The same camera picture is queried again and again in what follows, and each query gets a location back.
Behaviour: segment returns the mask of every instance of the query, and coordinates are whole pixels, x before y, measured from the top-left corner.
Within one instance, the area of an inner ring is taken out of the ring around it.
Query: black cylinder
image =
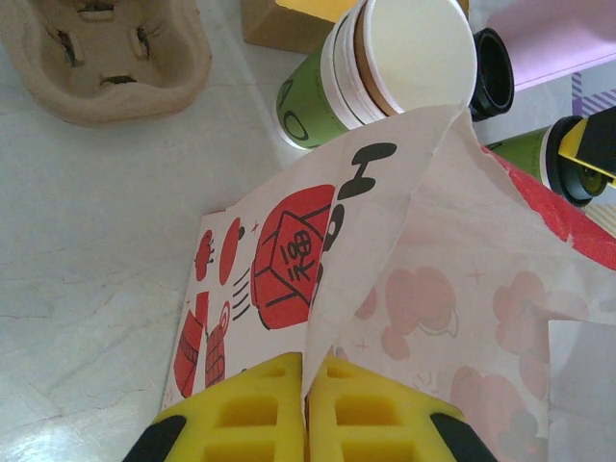
[[[471,100],[473,121],[507,113],[513,105],[515,82],[509,53],[501,36],[487,28],[475,34],[477,80]]]
[[[607,187],[606,176],[558,154],[563,138],[580,121],[581,117],[577,115],[558,120],[550,131],[546,147],[546,164],[552,191],[577,207],[588,205]]]

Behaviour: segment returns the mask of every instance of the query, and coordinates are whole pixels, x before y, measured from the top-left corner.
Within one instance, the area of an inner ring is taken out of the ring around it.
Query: cardboard box
[[[244,40],[312,53],[354,3],[354,0],[242,0]]]

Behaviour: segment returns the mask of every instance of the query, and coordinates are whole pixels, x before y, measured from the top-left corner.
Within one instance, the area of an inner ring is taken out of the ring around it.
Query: paper cup
[[[470,104],[475,42],[456,0],[368,0],[363,22],[370,73],[396,113]]]
[[[282,85],[274,122],[289,144],[311,149],[362,126],[340,92],[334,70],[339,21],[323,48],[310,55]]]
[[[334,68],[336,80],[343,98],[364,124],[376,122],[386,115],[372,101],[371,96],[359,74],[355,59],[355,29],[364,2],[359,2],[344,21],[334,44]]]
[[[496,142],[488,148],[572,205],[584,207],[603,193],[607,178],[558,153],[564,136],[580,121],[576,115],[563,117],[551,127]]]

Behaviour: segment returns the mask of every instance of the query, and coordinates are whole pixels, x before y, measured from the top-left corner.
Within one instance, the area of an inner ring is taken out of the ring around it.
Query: printed paper bag
[[[615,323],[615,265],[464,108],[392,117],[203,219],[164,406],[287,351],[307,393],[333,351],[452,401],[500,460],[547,460],[548,320]]]

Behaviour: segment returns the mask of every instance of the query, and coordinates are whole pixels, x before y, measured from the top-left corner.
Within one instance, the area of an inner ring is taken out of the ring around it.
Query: black lettering
[[[303,276],[306,281],[310,281],[310,276],[306,271],[315,265],[315,260],[313,259],[308,263],[304,263],[304,260],[305,258],[302,257],[298,265],[293,265],[293,270],[287,269],[289,279],[292,281],[301,281]]]
[[[357,168],[355,177],[344,183],[340,188],[338,200],[349,199],[350,197],[367,193],[374,188],[376,180],[374,178],[364,177],[368,164],[372,161],[380,161],[381,159],[392,156],[397,149],[398,147],[391,142],[378,142],[370,146],[362,147],[357,151],[351,164],[353,166],[359,166],[359,168]]]
[[[334,223],[335,227],[333,232],[327,229],[327,234],[325,235],[325,241],[323,242],[323,252],[328,252],[331,246],[334,244],[338,235],[340,234],[340,230],[343,228],[343,221],[345,220],[345,206],[343,204],[338,204],[334,207],[334,210],[331,213],[331,219],[329,220],[329,227],[331,228],[332,223]]]
[[[319,286],[321,285],[321,278],[323,277],[323,265],[319,263],[319,270],[317,271],[317,287],[315,288],[315,295],[317,296],[317,292],[319,291]]]
[[[301,129],[301,131],[303,132],[300,136],[296,135],[295,133],[293,133],[293,131],[291,130],[291,128],[289,128],[289,119],[293,119],[295,121],[295,123],[299,126],[299,128]],[[289,135],[291,135],[293,138],[295,138],[296,140],[299,141],[306,141],[308,140],[310,137],[308,136],[308,132],[306,131],[306,128],[303,126],[303,124],[299,121],[299,118],[297,117],[297,115],[295,115],[295,113],[293,111],[287,111],[284,116],[282,117],[282,123],[285,127],[285,130],[287,131],[287,133]]]
[[[278,111],[280,111],[280,108],[282,108],[282,105],[285,104],[285,101],[287,100],[287,96],[289,95],[289,91],[291,91],[291,88],[293,87],[293,80],[288,80],[287,82],[285,82],[284,84],[282,84],[282,87],[280,88],[280,102],[278,103]]]

